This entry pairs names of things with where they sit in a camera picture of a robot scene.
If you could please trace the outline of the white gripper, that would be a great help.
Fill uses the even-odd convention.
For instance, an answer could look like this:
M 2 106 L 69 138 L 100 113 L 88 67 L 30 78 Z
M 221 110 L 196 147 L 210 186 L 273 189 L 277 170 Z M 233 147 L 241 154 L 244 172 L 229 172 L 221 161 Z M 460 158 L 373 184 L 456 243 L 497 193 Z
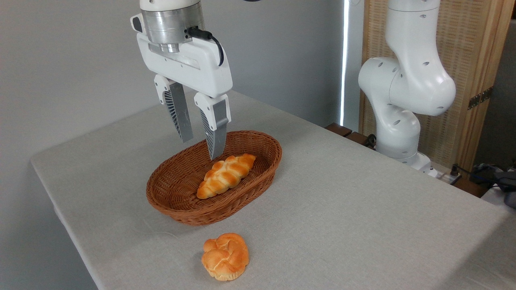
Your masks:
M 193 38 L 179 44 L 178 52 L 164 52 L 144 32 L 142 14 L 131 18 L 131 26 L 145 65 L 157 74 L 154 84 L 160 103 L 166 106 L 183 143 L 193 138 L 183 85 L 198 91 L 194 101 L 201 112 L 210 159 L 216 159 L 223 154 L 231 122 L 225 93 L 232 89 L 233 80 L 225 50 L 212 40 Z

